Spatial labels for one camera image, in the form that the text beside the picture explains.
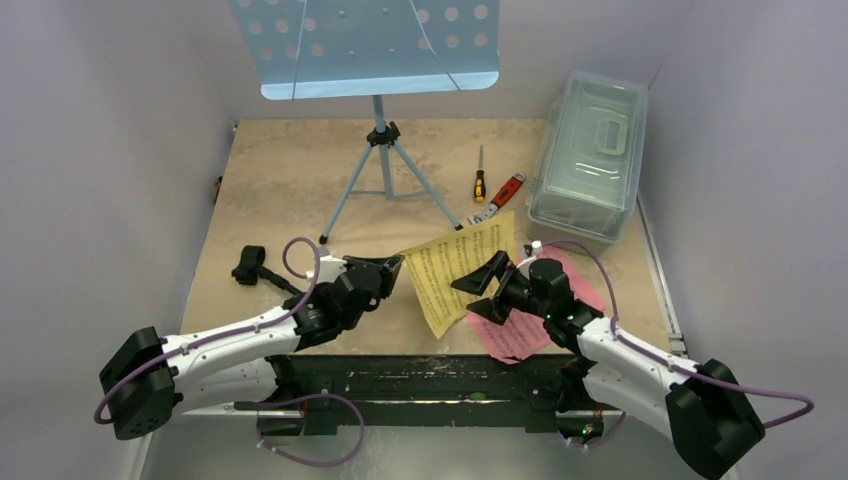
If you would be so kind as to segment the pink sheet music page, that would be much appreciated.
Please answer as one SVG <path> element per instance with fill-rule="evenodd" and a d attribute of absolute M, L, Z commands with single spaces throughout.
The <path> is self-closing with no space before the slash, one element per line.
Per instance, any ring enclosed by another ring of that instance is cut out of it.
<path fill-rule="evenodd" d="M 546 246 L 541 252 L 541 257 L 561 262 L 564 273 L 569 278 L 571 289 L 579 300 L 598 310 L 605 308 L 603 297 L 581 274 L 571 256 L 564 250 Z M 492 323 L 472 312 L 469 312 L 465 319 L 486 353 L 505 364 L 517 364 L 553 344 L 543 327 L 541 318 L 517 309 L 512 310 L 503 325 Z"/>

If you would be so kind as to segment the yellow sheet music page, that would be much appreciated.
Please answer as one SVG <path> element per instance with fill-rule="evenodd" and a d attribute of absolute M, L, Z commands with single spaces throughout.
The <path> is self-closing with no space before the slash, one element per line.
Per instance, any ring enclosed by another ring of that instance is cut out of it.
<path fill-rule="evenodd" d="M 425 321 L 438 339 L 466 313 L 474 297 L 451 283 L 483 266 L 497 252 L 517 252 L 515 215 L 498 214 L 401 252 Z"/>

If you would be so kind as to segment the light blue music stand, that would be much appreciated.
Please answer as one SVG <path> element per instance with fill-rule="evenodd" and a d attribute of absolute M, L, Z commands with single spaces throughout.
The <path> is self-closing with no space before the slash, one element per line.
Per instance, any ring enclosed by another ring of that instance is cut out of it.
<path fill-rule="evenodd" d="M 477 91 L 500 76 L 498 1 L 231 1 L 261 95 L 272 101 L 368 96 L 375 126 L 327 226 L 335 223 L 372 152 L 380 155 L 380 194 L 398 198 L 396 152 L 456 230 L 462 221 L 400 144 L 387 120 L 387 95 Z"/>

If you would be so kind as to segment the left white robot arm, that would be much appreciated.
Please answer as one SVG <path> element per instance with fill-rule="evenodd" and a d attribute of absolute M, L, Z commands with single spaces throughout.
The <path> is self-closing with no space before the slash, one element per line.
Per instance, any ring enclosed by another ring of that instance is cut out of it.
<path fill-rule="evenodd" d="M 284 409 L 298 382 L 275 371 L 275 357 L 335 340 L 376 310 L 396 284 L 403 258 L 322 258 L 314 288 L 260 315 L 194 334 L 133 332 L 101 369 L 105 395 L 95 420 L 119 440 L 165 425 L 173 415 L 225 403 Z"/>

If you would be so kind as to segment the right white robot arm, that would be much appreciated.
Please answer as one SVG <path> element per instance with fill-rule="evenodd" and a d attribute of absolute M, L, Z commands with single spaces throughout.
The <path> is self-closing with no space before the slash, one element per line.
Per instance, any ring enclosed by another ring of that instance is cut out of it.
<path fill-rule="evenodd" d="M 504 251 L 451 286 L 476 296 L 469 311 L 502 324 L 514 311 L 538 317 L 551 340 L 572 352 L 561 370 L 556 409 L 606 404 L 666 436 L 706 479 L 721 478 L 765 436 L 765 426 L 732 371 L 698 364 L 628 337 L 611 318 L 579 299 L 560 261 Z"/>

